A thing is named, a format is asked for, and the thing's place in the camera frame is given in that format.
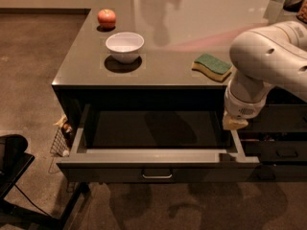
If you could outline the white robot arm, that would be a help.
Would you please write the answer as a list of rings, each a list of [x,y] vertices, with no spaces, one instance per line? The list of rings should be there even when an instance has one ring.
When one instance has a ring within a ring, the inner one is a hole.
[[[307,29],[295,21],[239,34],[229,50],[236,72],[224,92],[223,129],[246,127],[260,113],[275,87],[306,102],[306,49]]]

